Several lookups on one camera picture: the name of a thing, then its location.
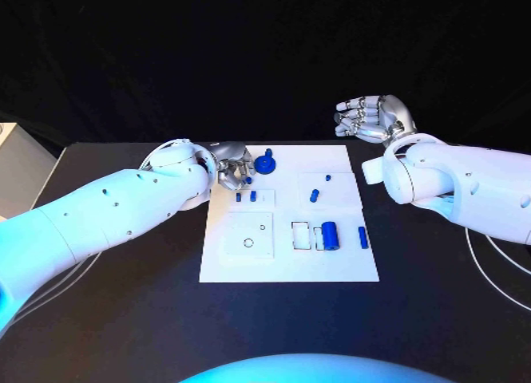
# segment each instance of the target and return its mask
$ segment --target black table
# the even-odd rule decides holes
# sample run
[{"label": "black table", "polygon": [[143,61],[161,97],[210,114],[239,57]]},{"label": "black table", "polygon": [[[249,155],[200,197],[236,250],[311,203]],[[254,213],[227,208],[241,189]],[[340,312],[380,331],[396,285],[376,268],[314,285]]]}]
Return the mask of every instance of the black table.
[{"label": "black table", "polygon": [[[347,145],[380,282],[198,283],[205,203],[109,250],[77,285],[11,328],[0,382],[174,382],[279,353],[371,357],[456,381],[531,381],[531,313],[482,278],[464,228],[397,205],[383,184],[365,184],[361,163],[383,147],[279,144]],[[74,144],[38,205],[136,168],[155,147]],[[531,305],[531,277],[479,234],[471,238],[488,274]],[[524,247],[504,249],[531,263]]]}]

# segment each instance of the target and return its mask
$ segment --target blue object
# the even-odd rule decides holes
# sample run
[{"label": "blue object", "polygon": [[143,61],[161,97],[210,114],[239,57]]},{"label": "blue object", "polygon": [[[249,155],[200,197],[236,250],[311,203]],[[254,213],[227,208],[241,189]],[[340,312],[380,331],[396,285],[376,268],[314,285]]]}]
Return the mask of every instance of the blue object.
[{"label": "blue object", "polygon": [[210,369],[182,383],[249,383],[250,381],[305,383],[451,383],[442,377],[365,357],[325,353],[286,353],[254,357]]},{"label": "blue object", "polygon": [[309,198],[309,200],[312,202],[316,202],[318,201],[318,197],[319,197],[319,190],[318,189],[314,189],[312,191],[312,197]]},{"label": "blue object", "polygon": [[361,248],[368,249],[367,231],[364,226],[360,226],[360,239],[361,239]]},{"label": "blue object", "polygon": [[254,161],[254,168],[260,174],[273,173],[278,163],[273,159],[273,150],[266,150],[266,155],[259,156]]},{"label": "blue object", "polygon": [[334,222],[325,222],[324,225],[321,225],[321,228],[324,229],[325,250],[338,250],[340,242],[337,224]]}]

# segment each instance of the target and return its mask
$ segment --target robotic hand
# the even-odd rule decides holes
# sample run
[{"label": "robotic hand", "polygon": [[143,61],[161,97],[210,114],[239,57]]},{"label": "robotic hand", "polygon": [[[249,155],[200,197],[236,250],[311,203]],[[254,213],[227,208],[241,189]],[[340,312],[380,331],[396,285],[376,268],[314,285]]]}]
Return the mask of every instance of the robotic hand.
[{"label": "robotic hand", "polygon": [[417,133],[409,109],[391,95],[360,97],[337,109],[337,136],[386,146],[383,157],[363,163],[367,183],[384,182],[397,203],[531,245],[531,156],[448,145]]},{"label": "robotic hand", "polygon": [[178,210],[208,201],[216,174],[237,190],[249,173],[254,165],[243,143],[201,146],[174,140],[153,150],[139,170],[110,174],[0,222],[0,337],[54,276],[145,234]]}]

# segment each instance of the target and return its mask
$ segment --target black curtain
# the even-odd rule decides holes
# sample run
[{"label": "black curtain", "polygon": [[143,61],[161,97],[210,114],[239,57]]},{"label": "black curtain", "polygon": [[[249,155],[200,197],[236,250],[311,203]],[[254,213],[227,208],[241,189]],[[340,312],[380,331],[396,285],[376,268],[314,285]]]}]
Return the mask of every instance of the black curtain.
[{"label": "black curtain", "polygon": [[531,152],[531,10],[502,2],[0,2],[0,120],[76,141],[334,139],[397,95],[422,132]]}]

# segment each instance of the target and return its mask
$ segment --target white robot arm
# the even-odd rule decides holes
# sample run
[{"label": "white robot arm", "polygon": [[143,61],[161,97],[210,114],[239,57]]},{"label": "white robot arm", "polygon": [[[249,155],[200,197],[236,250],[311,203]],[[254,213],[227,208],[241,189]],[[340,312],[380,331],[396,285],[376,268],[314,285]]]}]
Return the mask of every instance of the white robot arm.
[{"label": "white robot arm", "polygon": [[64,270],[145,234],[178,210],[210,199],[220,184],[237,190],[254,174],[243,143],[174,140],[141,169],[110,174],[40,208],[0,222],[0,337],[38,288]]},{"label": "white robot arm", "polygon": [[386,146],[383,157],[363,163],[368,184],[384,182],[397,203],[531,245],[531,156],[453,146],[417,133],[409,109],[391,95],[361,97],[337,109],[337,136]]}]

